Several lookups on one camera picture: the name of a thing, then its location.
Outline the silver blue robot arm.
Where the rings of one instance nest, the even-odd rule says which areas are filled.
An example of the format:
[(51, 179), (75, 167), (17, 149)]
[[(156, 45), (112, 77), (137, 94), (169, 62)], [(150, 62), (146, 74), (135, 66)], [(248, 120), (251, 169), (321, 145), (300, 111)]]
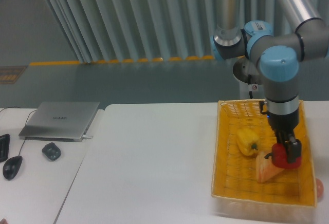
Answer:
[(239, 0), (219, 0), (222, 9), (212, 45), (220, 59), (243, 55), (254, 64), (265, 95), (260, 111), (277, 139), (267, 157), (276, 167), (296, 169), (302, 161), (302, 144), (294, 134), (299, 123), (299, 64), (328, 56), (328, 27), (310, 0), (278, 1), (292, 34), (274, 36), (263, 21), (240, 28)]

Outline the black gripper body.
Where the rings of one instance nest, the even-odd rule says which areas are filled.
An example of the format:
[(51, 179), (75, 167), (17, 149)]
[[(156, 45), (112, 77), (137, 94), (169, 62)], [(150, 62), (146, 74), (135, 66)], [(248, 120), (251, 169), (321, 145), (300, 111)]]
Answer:
[(260, 113), (267, 117), (268, 123), (274, 131), (285, 131), (293, 134), (299, 124), (299, 100), (288, 102), (272, 102), (269, 100), (259, 101)]

